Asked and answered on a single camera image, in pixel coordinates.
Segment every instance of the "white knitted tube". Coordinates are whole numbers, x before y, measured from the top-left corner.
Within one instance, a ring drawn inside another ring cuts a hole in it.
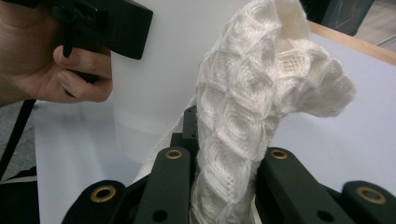
[[[336,116],[352,101],[341,64],[308,37],[298,0],[254,0],[206,54],[191,223],[252,223],[256,170],[280,120],[300,111]]]

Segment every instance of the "table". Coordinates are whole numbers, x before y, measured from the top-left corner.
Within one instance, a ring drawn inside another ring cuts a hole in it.
[[[396,195],[396,54],[310,25],[318,34],[312,39],[341,61],[358,95],[337,118],[287,116],[271,145],[293,152],[328,187],[365,180]],[[60,223],[92,183],[133,183],[140,165],[117,150],[111,98],[103,104],[38,102],[34,116],[42,224]]]

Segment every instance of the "hand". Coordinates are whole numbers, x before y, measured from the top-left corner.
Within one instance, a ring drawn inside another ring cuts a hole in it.
[[[107,99],[112,91],[109,54],[73,49],[66,59],[59,46],[62,31],[47,5],[31,9],[0,1],[0,106],[26,99],[60,103]],[[99,79],[87,83],[71,70]]]

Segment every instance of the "black cable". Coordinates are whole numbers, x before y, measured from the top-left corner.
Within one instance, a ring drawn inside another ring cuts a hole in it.
[[[35,100],[26,100],[23,102],[20,114],[18,115],[17,121],[14,125],[14,129],[12,130],[11,136],[8,139],[6,149],[0,160],[0,180],[3,178],[8,164],[11,161],[12,155],[15,152],[15,148],[17,147],[17,144],[21,139],[24,127],[26,126],[26,122],[29,119],[34,105]]]

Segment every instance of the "brass ring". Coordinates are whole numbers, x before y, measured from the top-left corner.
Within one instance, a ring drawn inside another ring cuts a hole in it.
[[[285,160],[288,157],[288,153],[278,149],[274,149],[271,151],[271,156],[275,159]]]
[[[165,153],[165,157],[170,160],[176,160],[176,159],[180,158],[182,155],[183,155],[183,153],[177,149],[171,149]]]
[[[384,204],[387,202],[387,199],[381,192],[369,187],[358,187],[356,192],[361,196],[361,198],[370,203]]]
[[[104,203],[116,195],[116,189],[112,185],[103,185],[95,189],[91,194],[91,201]]]

